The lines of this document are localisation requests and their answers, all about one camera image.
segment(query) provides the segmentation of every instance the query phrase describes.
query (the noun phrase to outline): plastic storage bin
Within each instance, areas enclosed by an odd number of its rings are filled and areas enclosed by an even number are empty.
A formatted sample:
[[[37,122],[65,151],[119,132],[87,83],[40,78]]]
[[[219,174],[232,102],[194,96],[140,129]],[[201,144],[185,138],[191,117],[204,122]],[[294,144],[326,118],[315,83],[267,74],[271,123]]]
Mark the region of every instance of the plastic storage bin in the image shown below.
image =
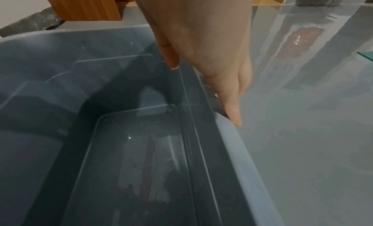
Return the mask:
[[[242,141],[219,120],[193,68],[169,71],[148,26],[2,39],[0,225],[273,223]]]

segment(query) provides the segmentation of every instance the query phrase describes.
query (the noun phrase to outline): hand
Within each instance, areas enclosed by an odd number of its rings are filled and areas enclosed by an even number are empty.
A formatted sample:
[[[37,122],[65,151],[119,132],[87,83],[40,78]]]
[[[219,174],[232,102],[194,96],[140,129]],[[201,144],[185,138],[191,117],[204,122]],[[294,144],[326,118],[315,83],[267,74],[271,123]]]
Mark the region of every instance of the hand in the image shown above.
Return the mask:
[[[240,126],[239,96],[249,86],[252,0],[135,0],[171,69],[180,56],[205,76]]]

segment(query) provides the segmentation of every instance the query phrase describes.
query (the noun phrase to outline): glossy floor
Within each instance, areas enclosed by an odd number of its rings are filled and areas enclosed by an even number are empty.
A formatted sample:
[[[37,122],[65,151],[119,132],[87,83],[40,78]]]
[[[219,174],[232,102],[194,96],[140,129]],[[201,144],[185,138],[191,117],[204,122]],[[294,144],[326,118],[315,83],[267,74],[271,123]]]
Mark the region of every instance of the glossy floor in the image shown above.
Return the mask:
[[[373,221],[373,7],[258,7],[239,133],[287,226]]]

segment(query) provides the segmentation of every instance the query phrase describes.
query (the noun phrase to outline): bin bottom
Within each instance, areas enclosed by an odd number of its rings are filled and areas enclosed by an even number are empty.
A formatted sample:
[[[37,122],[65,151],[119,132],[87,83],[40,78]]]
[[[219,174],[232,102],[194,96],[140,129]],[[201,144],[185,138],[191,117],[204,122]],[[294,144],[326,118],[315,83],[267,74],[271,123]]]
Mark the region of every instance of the bin bottom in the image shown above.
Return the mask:
[[[62,225],[192,225],[176,106],[106,114],[91,138]]]

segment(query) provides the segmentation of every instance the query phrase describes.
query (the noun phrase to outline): green object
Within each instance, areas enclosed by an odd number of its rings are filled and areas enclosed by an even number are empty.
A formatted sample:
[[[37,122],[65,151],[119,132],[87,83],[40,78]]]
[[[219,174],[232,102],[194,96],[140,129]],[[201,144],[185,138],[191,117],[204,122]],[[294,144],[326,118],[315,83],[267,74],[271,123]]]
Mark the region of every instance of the green object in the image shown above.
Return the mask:
[[[366,52],[358,52],[360,55],[370,59],[373,61],[373,51],[366,51]]]

